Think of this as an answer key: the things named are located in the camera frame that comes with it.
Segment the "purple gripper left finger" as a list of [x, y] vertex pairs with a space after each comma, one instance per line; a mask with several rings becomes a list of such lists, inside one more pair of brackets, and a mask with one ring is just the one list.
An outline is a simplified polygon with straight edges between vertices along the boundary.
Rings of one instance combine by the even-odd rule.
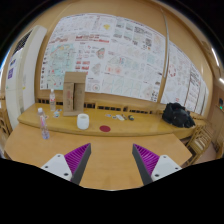
[[42, 169], [79, 185], [91, 155], [91, 144], [82, 145], [66, 155], [56, 154]]

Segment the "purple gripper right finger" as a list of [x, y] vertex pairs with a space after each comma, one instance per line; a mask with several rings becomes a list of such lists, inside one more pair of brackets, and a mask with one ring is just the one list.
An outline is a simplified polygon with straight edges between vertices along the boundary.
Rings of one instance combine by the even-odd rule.
[[137, 144], [133, 145], [132, 154], [144, 185], [181, 170], [168, 155], [158, 156]]

